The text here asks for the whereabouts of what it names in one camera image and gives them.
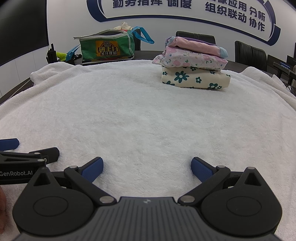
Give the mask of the person left hand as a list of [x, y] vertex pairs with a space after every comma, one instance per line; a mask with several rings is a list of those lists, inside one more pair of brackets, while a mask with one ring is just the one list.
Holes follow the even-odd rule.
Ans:
[[0, 234], [3, 233], [6, 225], [6, 195], [0, 187]]

